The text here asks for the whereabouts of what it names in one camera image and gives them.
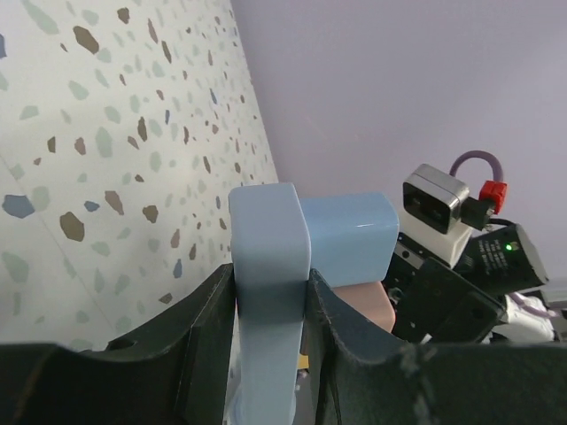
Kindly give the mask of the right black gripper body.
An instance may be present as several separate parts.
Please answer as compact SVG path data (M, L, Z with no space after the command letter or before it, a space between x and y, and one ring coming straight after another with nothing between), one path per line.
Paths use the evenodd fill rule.
M396 315L392 333L410 343L480 343L505 313L501 301L404 234L383 286Z

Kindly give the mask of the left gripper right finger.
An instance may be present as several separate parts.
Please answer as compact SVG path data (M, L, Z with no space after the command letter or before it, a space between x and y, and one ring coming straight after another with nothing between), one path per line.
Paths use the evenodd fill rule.
M305 320L317 424L564 424L565 344L412 344L311 270Z

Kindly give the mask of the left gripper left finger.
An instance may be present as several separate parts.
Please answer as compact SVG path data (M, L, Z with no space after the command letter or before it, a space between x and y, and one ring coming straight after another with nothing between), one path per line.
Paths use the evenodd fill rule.
M1 347L3 424L220 424L235 318L233 266L104 350Z

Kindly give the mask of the mauve plug adapter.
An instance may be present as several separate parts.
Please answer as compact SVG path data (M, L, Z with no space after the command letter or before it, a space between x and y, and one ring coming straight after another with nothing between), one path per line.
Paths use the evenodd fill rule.
M392 332L395 311L380 281L336 287L333 292L354 310L386 332Z

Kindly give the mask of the blue power strip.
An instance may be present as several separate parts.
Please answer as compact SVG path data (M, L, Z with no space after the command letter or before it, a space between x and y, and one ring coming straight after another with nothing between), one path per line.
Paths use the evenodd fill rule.
M311 242L294 186L229 193L245 424L290 424Z

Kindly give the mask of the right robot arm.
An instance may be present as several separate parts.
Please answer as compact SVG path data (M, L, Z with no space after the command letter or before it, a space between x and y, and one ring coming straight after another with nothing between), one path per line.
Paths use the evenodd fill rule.
M548 282L524 229L494 220L496 229L467 242L450 266L400 234L383 285L393 305L393 334L411 343L487 343L493 336L521 344L557 339L555 314L524 295Z

